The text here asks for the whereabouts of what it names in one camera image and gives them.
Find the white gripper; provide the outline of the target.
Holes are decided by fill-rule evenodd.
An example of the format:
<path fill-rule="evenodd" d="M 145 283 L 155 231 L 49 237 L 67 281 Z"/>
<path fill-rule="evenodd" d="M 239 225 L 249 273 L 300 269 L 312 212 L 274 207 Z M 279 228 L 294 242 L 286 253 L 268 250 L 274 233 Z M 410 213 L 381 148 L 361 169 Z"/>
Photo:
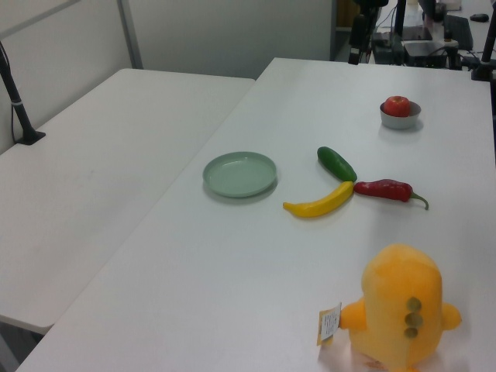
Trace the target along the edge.
<path fill-rule="evenodd" d="M 360 48 L 367 35 L 367 17 L 363 14 L 356 15 L 350 34 L 350 52 L 348 56 L 349 64 L 359 64 L 361 58 Z"/>

